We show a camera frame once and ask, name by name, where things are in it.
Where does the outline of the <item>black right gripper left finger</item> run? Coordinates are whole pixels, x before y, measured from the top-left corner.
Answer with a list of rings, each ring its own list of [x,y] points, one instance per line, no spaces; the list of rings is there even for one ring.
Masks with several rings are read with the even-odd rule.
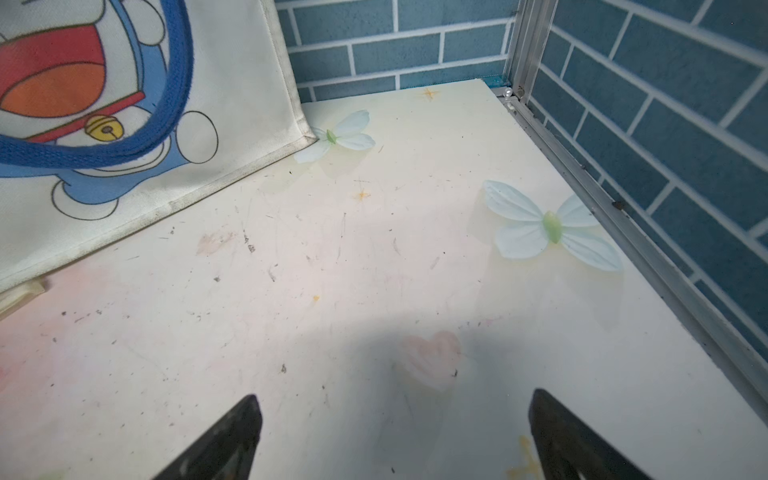
[[[246,395],[154,479],[247,480],[262,426],[257,397]]]

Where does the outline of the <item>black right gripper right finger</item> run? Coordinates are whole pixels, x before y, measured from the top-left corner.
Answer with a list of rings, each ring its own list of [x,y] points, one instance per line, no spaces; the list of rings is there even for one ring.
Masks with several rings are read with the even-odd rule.
[[[650,479],[544,389],[534,390],[528,419],[547,479]]]

